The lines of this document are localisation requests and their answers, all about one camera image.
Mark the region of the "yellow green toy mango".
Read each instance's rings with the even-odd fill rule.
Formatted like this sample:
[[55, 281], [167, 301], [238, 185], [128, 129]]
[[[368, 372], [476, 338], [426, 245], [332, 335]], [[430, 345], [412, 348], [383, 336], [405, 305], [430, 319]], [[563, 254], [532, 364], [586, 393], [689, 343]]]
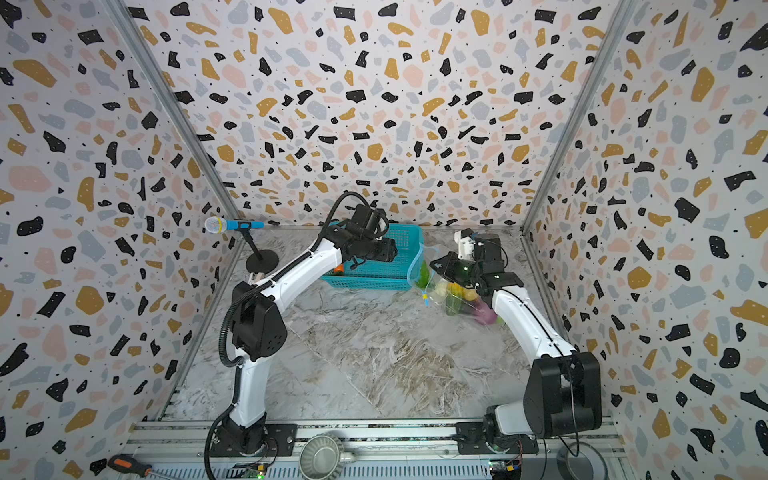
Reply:
[[466, 302], [471, 302], [476, 298], [474, 290], [465, 288], [457, 283], [450, 283], [449, 294]]

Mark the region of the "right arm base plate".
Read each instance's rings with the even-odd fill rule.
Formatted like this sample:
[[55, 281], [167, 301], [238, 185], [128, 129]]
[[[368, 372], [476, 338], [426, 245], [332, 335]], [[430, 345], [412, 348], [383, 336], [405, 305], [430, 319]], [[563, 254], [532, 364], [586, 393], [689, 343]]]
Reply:
[[528, 455], [537, 454], [537, 442], [526, 434], [504, 435], [495, 425], [486, 421], [467, 421], [455, 424], [452, 439], [460, 455]]

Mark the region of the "green toy leaf vegetable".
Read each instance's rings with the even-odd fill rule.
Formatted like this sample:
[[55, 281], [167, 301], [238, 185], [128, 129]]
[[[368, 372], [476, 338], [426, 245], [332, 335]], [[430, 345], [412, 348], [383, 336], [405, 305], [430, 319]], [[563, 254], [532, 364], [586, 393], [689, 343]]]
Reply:
[[430, 279], [431, 270], [427, 262], [423, 261], [419, 268], [419, 273], [416, 277], [416, 286], [421, 290], [425, 290], [430, 283]]

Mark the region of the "clear zip top bag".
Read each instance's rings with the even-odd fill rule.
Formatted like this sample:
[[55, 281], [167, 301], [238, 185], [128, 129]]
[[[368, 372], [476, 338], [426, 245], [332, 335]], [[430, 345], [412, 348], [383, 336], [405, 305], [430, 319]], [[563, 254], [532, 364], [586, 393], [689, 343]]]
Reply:
[[475, 290], [450, 282], [438, 275], [430, 262], [448, 253], [445, 247], [421, 244], [417, 257], [411, 262], [407, 277], [427, 306], [447, 316], [471, 320], [479, 325], [503, 324], [501, 317], [481, 300]]

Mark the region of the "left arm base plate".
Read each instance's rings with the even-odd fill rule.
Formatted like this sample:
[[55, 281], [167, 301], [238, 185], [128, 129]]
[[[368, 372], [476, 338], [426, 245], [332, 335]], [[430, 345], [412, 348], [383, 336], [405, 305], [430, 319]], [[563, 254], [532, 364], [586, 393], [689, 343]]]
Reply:
[[218, 426], [209, 449], [213, 458], [290, 457], [297, 438], [297, 424], [256, 423], [241, 428], [227, 421]]

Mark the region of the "teal plastic basket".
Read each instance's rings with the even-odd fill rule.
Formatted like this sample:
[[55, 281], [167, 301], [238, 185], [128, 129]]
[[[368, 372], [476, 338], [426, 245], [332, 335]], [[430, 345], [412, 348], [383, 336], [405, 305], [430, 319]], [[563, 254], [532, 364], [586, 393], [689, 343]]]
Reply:
[[352, 270], [352, 261], [343, 264], [343, 274], [328, 271], [321, 279], [334, 288], [407, 291], [415, 278], [413, 269], [422, 259], [423, 231], [414, 224], [391, 224], [384, 235], [392, 239], [397, 255], [392, 262], [366, 261]]

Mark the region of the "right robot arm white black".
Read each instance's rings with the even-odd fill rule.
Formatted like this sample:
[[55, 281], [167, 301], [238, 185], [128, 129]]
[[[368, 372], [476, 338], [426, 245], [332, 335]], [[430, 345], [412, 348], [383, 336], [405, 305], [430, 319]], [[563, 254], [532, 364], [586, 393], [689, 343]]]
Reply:
[[491, 406], [484, 416], [486, 442], [505, 449], [512, 438], [559, 438], [602, 425], [601, 372], [596, 357], [568, 343], [534, 305], [519, 276], [506, 269], [508, 256], [496, 234], [463, 229], [455, 251], [430, 262], [446, 284], [447, 300], [462, 300], [458, 288], [509, 328], [530, 363], [522, 398]]

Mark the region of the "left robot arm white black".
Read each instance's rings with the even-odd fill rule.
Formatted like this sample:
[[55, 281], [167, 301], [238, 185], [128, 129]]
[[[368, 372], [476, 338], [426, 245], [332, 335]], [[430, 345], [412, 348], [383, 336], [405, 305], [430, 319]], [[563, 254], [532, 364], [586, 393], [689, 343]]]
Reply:
[[262, 450], [270, 362], [287, 339], [283, 314], [315, 281], [348, 261], [393, 262], [397, 247], [388, 230], [383, 210], [360, 203], [349, 219], [326, 222], [314, 243], [277, 272], [238, 284], [219, 335], [220, 360], [235, 370], [232, 400], [211, 427], [212, 440], [246, 456]]

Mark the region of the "purple toy onion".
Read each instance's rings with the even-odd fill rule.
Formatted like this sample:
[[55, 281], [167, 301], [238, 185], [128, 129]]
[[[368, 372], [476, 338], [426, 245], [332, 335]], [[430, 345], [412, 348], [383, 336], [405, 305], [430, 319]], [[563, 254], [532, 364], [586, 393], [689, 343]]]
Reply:
[[474, 319], [481, 325], [493, 325], [497, 322], [497, 315], [485, 303], [480, 302], [476, 305]]

